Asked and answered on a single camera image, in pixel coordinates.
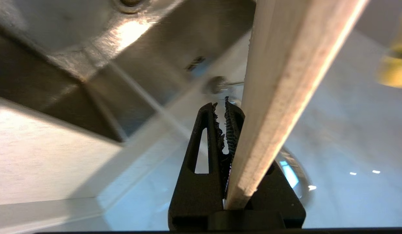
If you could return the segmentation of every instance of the wooden slat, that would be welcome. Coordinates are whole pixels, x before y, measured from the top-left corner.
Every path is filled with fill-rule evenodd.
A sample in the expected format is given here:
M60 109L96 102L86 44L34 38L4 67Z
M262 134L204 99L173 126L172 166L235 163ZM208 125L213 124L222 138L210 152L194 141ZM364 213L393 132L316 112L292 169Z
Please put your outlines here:
M226 209L253 195L366 3L257 1Z

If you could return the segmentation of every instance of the wooden stick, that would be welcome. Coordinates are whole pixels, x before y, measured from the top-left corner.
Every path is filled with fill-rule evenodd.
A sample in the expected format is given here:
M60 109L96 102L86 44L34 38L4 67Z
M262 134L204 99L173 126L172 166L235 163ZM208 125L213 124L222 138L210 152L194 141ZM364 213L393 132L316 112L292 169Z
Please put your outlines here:
M226 209L243 209L366 0L258 0Z

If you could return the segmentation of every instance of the hole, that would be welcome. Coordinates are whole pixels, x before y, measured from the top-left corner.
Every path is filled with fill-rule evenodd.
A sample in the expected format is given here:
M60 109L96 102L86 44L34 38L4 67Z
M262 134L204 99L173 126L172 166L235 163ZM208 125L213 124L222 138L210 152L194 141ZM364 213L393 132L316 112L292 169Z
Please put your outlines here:
M201 142L204 142L202 145L206 145L208 142L208 133L207 128L204 128L202 131ZM201 150L198 150L198 158L197 164L195 166L195 174L208 174L208 154L205 155Z

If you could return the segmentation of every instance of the blurry yellow object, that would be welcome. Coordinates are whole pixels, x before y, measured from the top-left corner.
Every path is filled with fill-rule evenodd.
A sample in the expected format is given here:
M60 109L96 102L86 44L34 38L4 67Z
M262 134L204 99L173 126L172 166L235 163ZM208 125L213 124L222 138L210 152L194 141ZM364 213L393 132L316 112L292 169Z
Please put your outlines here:
M390 49L391 55L383 59L380 67L379 83L402 88L402 16L400 18L399 31Z

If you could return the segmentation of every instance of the yellow object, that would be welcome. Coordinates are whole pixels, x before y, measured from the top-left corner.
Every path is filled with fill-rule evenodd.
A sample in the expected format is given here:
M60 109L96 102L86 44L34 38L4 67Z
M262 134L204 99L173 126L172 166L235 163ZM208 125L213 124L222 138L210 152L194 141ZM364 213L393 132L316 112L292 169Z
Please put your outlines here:
M391 55L383 59L379 71L379 83L402 88L402 16L400 18L399 31L392 45Z

